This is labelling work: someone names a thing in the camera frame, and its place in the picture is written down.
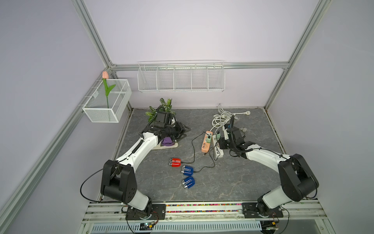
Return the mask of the red electric shaver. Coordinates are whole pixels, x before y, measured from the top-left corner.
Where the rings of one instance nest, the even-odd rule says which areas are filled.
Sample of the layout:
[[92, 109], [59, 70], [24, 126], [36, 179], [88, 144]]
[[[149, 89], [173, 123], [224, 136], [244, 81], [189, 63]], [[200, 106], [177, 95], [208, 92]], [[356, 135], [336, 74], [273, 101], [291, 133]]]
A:
[[172, 166], [172, 167], [180, 167], [182, 164], [181, 160], [180, 159], [177, 159], [177, 158], [171, 158], [169, 160], [169, 165]]

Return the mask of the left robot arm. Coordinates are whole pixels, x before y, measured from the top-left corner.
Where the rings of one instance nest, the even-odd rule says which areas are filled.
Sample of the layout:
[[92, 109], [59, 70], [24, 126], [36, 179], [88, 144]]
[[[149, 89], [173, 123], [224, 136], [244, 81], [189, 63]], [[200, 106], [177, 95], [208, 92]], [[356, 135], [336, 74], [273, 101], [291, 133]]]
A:
[[108, 160], [103, 168], [88, 178], [102, 172], [100, 193], [127, 205], [141, 219], [154, 214], [152, 199], [137, 188], [135, 172], [148, 153], [162, 140], [170, 137], [180, 140], [191, 128], [178, 121], [175, 114], [157, 111], [151, 122], [139, 133], [138, 141], [116, 160]]

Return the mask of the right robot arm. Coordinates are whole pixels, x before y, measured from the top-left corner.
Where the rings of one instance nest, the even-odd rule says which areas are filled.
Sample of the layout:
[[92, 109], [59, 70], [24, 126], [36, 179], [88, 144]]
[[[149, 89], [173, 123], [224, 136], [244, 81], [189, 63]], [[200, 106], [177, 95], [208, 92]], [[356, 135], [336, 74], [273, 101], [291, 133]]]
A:
[[260, 163], [280, 177], [281, 185], [263, 194], [255, 203], [243, 205], [243, 213], [250, 217], [283, 216], [281, 205], [299, 202], [318, 193], [319, 182], [302, 155], [285, 155], [263, 148], [252, 141], [244, 141], [242, 132], [233, 124], [222, 127], [224, 135], [219, 138], [220, 149], [229, 149], [235, 156]]

